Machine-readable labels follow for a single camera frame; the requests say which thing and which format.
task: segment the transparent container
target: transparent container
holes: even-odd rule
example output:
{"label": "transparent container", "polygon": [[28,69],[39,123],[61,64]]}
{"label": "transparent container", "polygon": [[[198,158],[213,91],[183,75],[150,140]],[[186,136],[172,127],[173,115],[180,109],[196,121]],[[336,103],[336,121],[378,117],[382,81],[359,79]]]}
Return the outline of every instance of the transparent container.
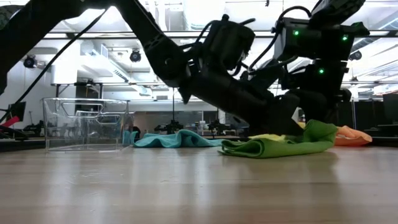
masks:
{"label": "transparent container", "polygon": [[134,126],[134,112],[123,100],[44,98],[48,151],[113,151],[123,131]]}

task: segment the green cloth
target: green cloth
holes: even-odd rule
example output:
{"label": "green cloth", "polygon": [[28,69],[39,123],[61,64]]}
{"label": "green cloth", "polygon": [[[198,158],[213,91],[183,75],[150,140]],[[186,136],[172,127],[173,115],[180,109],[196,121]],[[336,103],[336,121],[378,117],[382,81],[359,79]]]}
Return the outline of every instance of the green cloth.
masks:
{"label": "green cloth", "polygon": [[311,120],[304,128],[303,136],[286,136],[281,141],[266,138],[248,142],[224,140],[220,153],[227,156],[242,156],[255,159],[295,156],[323,152],[335,144],[337,127]]}
{"label": "green cloth", "polygon": [[130,140],[134,147],[214,147],[221,146],[222,139],[209,140],[189,130],[180,130],[177,134],[145,134],[136,142],[136,131],[131,133]]}

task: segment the wooden table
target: wooden table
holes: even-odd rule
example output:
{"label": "wooden table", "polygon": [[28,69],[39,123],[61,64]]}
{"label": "wooden table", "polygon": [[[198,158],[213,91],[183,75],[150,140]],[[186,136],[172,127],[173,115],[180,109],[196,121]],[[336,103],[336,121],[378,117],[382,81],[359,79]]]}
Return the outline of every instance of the wooden table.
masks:
{"label": "wooden table", "polygon": [[398,150],[277,159],[217,148],[0,154],[2,223],[398,221]]}

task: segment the ceiling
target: ceiling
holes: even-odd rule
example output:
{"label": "ceiling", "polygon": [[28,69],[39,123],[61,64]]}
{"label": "ceiling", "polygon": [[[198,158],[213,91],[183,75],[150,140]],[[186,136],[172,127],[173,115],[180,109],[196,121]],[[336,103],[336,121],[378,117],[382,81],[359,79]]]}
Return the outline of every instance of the ceiling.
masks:
{"label": "ceiling", "polygon": [[[4,1],[0,0],[0,6],[6,4],[25,4],[26,1]],[[141,0],[146,9],[151,12],[158,25],[167,35],[180,31],[200,30],[213,19],[220,19],[222,14],[228,14],[230,20],[241,22],[249,18],[256,18],[256,21],[249,24],[253,30],[270,30],[279,14],[290,6],[301,5],[311,9],[316,1],[313,0],[270,0],[269,7],[265,7],[266,1],[249,0]],[[52,32],[79,32],[84,29],[101,11],[86,11],[79,18],[69,19],[59,23]],[[289,17],[305,18],[301,11],[292,11],[287,14]],[[359,12],[350,17],[345,24],[363,22],[372,30],[383,29],[387,23],[398,18],[398,2],[368,0]],[[111,8],[89,32],[131,32],[129,26],[122,19],[116,8]],[[173,39],[178,45],[192,42],[193,39]],[[123,70],[127,71],[132,79],[139,82],[157,82],[156,76],[151,72],[149,63],[144,54],[142,60],[132,63],[129,55],[132,49],[141,49],[138,40],[126,39],[95,39],[95,45],[103,44],[109,50],[109,57],[115,61]],[[252,45],[246,63],[251,63],[269,44],[270,39],[256,39]],[[67,40],[43,40],[40,46],[55,47],[60,49]],[[345,75],[344,80],[348,81],[357,77],[359,81],[373,80],[398,80],[398,51],[397,39],[385,38],[362,47],[360,49],[363,57],[361,60],[349,62],[350,71]],[[272,57],[273,50],[260,61],[259,64]],[[298,63],[309,61],[300,58],[289,65],[290,68],[297,67]],[[90,71],[81,69],[80,76],[96,78]],[[360,95],[372,95],[375,86],[378,85],[345,85],[347,88],[359,90]],[[108,88],[111,91],[128,91],[126,87]]]}

